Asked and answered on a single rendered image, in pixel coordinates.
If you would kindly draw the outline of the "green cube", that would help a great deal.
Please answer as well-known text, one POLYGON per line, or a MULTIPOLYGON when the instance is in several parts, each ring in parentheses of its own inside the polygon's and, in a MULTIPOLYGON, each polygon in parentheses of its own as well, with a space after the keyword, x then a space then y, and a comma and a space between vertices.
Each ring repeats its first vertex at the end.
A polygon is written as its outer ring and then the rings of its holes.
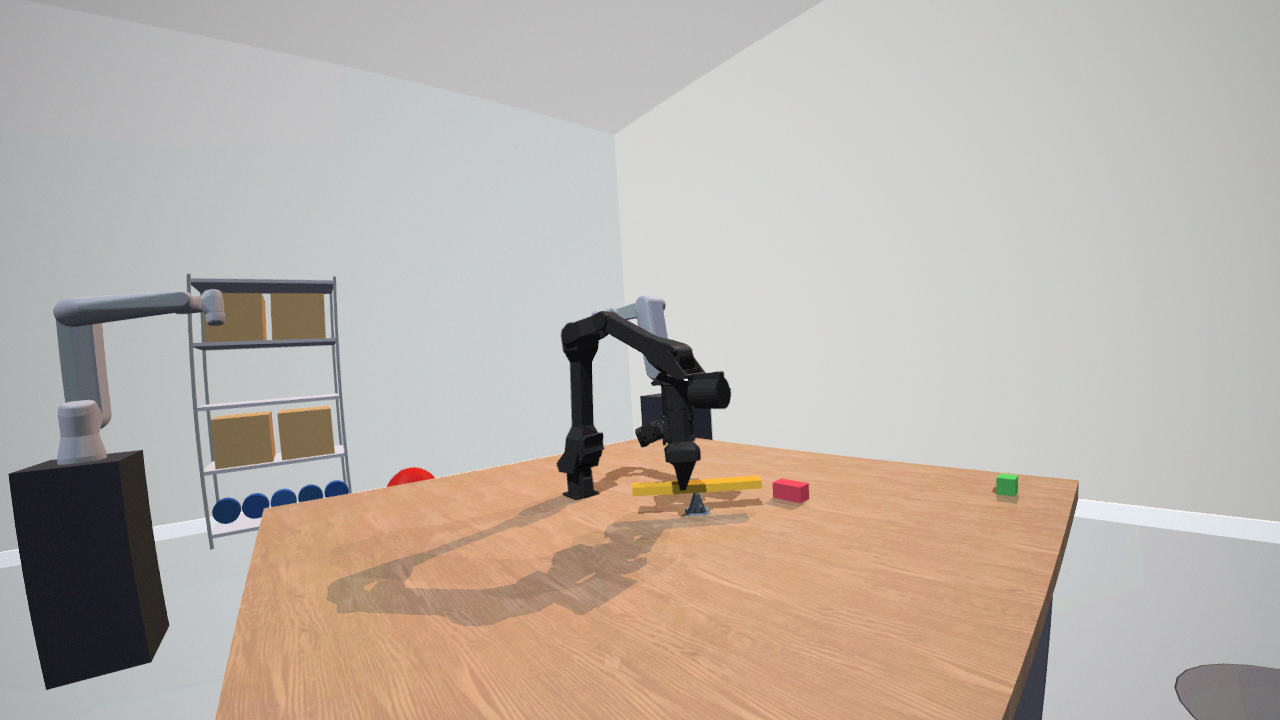
POLYGON ((998 474, 996 477, 996 495, 1018 495, 1018 475, 998 474))

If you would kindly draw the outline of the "red rectangular block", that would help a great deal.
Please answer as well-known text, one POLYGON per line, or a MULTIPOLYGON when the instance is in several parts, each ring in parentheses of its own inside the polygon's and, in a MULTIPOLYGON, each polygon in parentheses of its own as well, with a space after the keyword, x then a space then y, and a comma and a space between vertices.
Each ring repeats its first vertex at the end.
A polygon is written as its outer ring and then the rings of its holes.
POLYGON ((794 503, 803 503, 809 498, 809 483, 780 479, 772 483, 773 498, 783 498, 794 503))

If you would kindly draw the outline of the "yellow bar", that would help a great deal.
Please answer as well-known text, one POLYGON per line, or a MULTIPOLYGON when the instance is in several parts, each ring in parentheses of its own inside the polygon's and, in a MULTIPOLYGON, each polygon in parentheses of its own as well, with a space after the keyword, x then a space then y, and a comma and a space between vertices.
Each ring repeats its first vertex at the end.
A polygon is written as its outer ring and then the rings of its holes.
POLYGON ((692 493, 705 493, 712 491, 731 491, 731 489, 762 489, 762 479, 759 477, 737 477, 737 478, 689 480, 689 486, 686 487, 685 491, 678 489, 677 480, 640 482, 640 483, 634 483, 632 495, 634 496, 692 495, 692 493))

